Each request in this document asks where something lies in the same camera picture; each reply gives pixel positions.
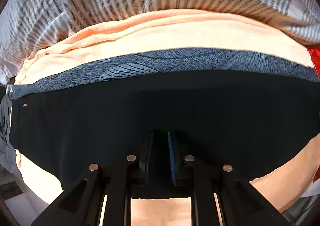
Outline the black pants with patterned waistband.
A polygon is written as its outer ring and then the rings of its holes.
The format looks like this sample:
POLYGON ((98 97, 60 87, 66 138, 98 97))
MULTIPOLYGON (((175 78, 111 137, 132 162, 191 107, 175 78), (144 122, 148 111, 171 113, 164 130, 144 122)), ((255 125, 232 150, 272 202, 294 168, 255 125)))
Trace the black pants with patterned waistband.
POLYGON ((281 167, 319 134, 314 69, 243 50, 116 56, 15 85, 10 143, 63 188, 152 143, 229 164, 247 180, 281 167))

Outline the red patterned bag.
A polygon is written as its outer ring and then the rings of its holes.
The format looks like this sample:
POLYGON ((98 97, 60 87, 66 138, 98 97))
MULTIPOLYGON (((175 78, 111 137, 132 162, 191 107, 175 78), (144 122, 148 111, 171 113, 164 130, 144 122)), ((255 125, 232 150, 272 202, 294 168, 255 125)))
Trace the red patterned bag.
POLYGON ((318 77, 320 78, 320 48, 319 47, 308 47, 308 52, 311 56, 314 68, 318 77))

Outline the peach orange blanket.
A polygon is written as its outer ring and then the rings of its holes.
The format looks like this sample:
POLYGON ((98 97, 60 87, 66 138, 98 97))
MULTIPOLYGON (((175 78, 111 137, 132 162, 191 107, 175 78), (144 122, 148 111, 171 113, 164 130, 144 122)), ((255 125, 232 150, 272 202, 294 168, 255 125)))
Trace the peach orange blanket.
MULTIPOLYGON (((183 48, 256 52, 315 70, 308 49, 276 28, 235 14, 171 9, 95 24, 42 49, 24 62, 14 86, 31 85, 97 60, 183 48)), ((130 225, 192 225, 189 193, 172 184, 169 155, 161 151, 153 156, 151 147, 152 143, 146 142, 138 152, 130 154, 150 159, 147 179, 131 187, 130 225)), ((20 154, 20 170, 27 173, 39 169, 40 174, 33 177, 33 182, 53 193, 54 200, 66 189, 55 175, 16 151, 20 154)), ((234 168, 215 162, 227 169, 234 168)), ((236 171, 283 215, 316 180, 319 134, 291 160, 263 177, 247 180, 236 171)))

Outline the dark grey jacket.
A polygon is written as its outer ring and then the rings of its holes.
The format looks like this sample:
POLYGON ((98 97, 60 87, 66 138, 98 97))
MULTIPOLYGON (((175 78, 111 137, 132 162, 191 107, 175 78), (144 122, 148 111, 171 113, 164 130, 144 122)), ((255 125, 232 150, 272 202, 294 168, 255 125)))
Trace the dark grey jacket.
POLYGON ((16 151, 9 141, 11 107, 11 100, 6 94, 6 89, 1 86, 1 167, 13 175, 20 176, 16 164, 16 151))

